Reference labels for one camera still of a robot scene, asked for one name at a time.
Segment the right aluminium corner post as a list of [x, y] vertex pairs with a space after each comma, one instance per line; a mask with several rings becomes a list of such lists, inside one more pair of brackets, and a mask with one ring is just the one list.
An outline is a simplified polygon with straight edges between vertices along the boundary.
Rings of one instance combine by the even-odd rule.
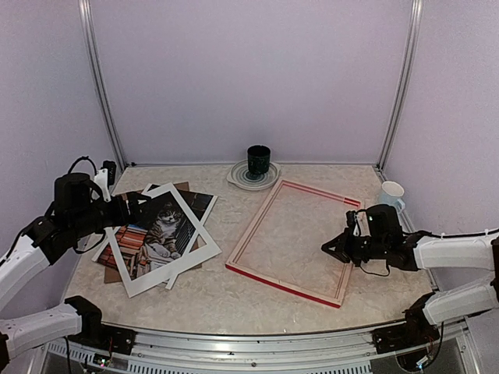
[[391, 114], [388, 122], [383, 145], [381, 147], [380, 156], [376, 163], [377, 170], [383, 174], [388, 165], [388, 159], [391, 154], [392, 147], [395, 144], [396, 132], [402, 116], [406, 94], [409, 88], [410, 78], [412, 74], [412, 66], [416, 56], [417, 44], [419, 40], [419, 30], [423, 13], [423, 0], [413, 0], [411, 14], [409, 18], [408, 34], [405, 42], [405, 50], [402, 58], [402, 68], [398, 78], [398, 85], [395, 91], [395, 102], [391, 109]]

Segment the red wooden picture frame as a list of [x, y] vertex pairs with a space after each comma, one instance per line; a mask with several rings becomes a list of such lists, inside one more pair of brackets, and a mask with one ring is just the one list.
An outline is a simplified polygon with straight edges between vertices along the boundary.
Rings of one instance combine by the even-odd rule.
[[338, 308], [352, 272], [320, 247], [343, 232], [345, 215], [363, 203], [279, 179], [228, 257], [227, 269]]

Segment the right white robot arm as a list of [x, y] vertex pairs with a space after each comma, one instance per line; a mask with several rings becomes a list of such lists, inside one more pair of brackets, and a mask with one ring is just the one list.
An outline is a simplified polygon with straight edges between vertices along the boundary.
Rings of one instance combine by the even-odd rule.
[[368, 223], [368, 235], [361, 233], [358, 212], [350, 210], [345, 230], [324, 243], [322, 251], [356, 267], [371, 260], [383, 260], [388, 270], [417, 272], [448, 267], [488, 272], [485, 277], [460, 287], [421, 296], [405, 310], [403, 324], [373, 332], [379, 352], [435, 342], [443, 335], [445, 321], [498, 307], [497, 230], [460, 235], [406, 233], [393, 206], [377, 204], [362, 212]]

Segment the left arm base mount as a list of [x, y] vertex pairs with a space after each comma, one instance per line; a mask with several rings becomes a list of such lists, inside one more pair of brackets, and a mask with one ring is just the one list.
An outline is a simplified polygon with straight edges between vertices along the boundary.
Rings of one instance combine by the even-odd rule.
[[86, 326], [80, 333], [69, 335], [71, 342], [122, 355], [131, 354], [135, 339], [136, 331], [106, 324]]

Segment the light blue mug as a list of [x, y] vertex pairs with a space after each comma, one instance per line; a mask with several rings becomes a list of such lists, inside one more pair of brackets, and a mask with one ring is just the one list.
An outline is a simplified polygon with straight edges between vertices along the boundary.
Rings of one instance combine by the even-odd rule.
[[404, 188], [397, 182], [385, 181], [381, 185], [379, 203], [393, 206], [398, 213], [401, 213], [405, 209], [404, 194]]

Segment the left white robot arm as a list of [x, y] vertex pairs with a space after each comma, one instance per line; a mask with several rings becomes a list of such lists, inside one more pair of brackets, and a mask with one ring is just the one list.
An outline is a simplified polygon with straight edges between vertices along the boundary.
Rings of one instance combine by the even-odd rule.
[[[1, 258], [1, 306], [6, 307], [29, 281], [68, 250], [77, 250], [80, 239], [92, 234], [113, 238], [114, 227], [138, 222], [148, 199], [138, 192], [111, 196], [105, 169], [95, 176], [70, 172], [57, 178], [54, 200], [47, 212], [22, 229]], [[60, 337], [106, 348], [111, 338], [101, 318], [96, 305], [74, 296], [42, 312], [4, 319], [1, 367], [23, 352]]]

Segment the aluminium front rail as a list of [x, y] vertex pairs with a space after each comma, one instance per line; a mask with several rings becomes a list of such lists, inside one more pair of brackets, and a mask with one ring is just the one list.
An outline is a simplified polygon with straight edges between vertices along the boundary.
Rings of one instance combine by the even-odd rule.
[[40, 348], [31, 373], [403, 373], [420, 346], [377, 352], [378, 325], [313, 333], [215, 335], [138, 329], [131, 352], [114, 353], [58, 339]]

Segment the left aluminium corner post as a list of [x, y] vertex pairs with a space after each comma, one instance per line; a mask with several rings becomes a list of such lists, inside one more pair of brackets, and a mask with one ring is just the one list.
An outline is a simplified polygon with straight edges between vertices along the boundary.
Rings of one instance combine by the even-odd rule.
[[83, 29], [83, 38], [86, 45], [87, 57], [90, 65], [92, 79], [94, 81], [94, 89], [97, 95], [97, 102], [101, 109], [101, 114], [104, 120], [104, 127], [108, 135], [112, 153], [115, 157], [115, 162], [121, 172], [127, 167], [126, 155], [123, 150], [122, 142], [119, 138], [118, 130], [115, 126], [115, 121], [111, 112], [110, 101], [104, 83], [104, 75], [101, 69], [101, 63], [98, 53], [97, 38], [94, 30], [93, 14], [91, 3], [89, 0], [79, 0], [78, 8], [80, 21]]

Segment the white photo mat board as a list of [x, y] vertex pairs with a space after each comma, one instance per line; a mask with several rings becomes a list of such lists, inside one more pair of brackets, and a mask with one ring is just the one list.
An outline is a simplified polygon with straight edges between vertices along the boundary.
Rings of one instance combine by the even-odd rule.
[[204, 227], [217, 197], [178, 190], [172, 183], [143, 192], [135, 224], [108, 229], [93, 261], [114, 266], [133, 298], [214, 258], [221, 249]]

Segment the aluminium corner post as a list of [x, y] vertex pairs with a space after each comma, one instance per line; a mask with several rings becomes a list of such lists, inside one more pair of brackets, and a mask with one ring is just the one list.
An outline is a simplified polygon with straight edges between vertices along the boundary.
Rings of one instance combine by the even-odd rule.
[[122, 142], [119, 138], [118, 130], [115, 126], [115, 121], [111, 112], [110, 101], [104, 83], [104, 75], [101, 69], [101, 63], [98, 53], [97, 38], [94, 30], [93, 14], [91, 3], [89, 0], [79, 0], [78, 8], [80, 21], [83, 29], [83, 38], [86, 45], [87, 57], [90, 65], [92, 79], [94, 81], [94, 89], [97, 95], [97, 102], [101, 109], [101, 114], [104, 120], [104, 127], [108, 135], [112, 153], [115, 157], [115, 162], [121, 172], [127, 167], [126, 155], [123, 150]]
[[396, 132], [402, 116], [406, 94], [409, 88], [410, 78], [412, 74], [412, 66], [416, 56], [417, 44], [419, 40], [419, 30], [423, 13], [423, 0], [413, 0], [411, 14], [409, 18], [408, 34], [405, 42], [405, 50], [402, 58], [402, 68], [398, 78], [398, 85], [395, 91], [395, 102], [391, 109], [391, 114], [388, 122], [383, 145], [381, 147], [380, 156], [376, 163], [377, 170], [383, 174], [388, 165], [388, 159], [391, 154], [392, 147], [395, 144]]

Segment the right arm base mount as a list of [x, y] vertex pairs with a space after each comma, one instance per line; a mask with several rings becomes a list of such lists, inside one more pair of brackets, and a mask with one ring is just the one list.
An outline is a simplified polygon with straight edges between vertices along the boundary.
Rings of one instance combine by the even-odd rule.
[[423, 372], [440, 353], [443, 329], [443, 323], [439, 327], [430, 324], [421, 308], [410, 308], [404, 323], [375, 329], [373, 344], [379, 355], [412, 348], [397, 355], [396, 362], [406, 372]]

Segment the dark green cup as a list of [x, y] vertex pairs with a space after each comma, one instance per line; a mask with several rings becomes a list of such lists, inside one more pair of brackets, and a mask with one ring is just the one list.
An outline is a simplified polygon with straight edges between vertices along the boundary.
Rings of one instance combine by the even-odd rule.
[[247, 149], [248, 172], [251, 175], [264, 175], [271, 162], [271, 149], [264, 145], [253, 145]]

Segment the white striped ceramic plate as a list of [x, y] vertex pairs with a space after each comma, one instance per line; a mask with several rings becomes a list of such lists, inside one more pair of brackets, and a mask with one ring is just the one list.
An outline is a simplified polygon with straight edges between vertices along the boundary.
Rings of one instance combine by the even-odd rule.
[[281, 165], [275, 162], [270, 162], [270, 167], [267, 173], [257, 177], [256, 179], [251, 179], [247, 161], [239, 161], [234, 164], [226, 179], [229, 183], [235, 185], [236, 187], [250, 191], [259, 192], [272, 187], [281, 175]]

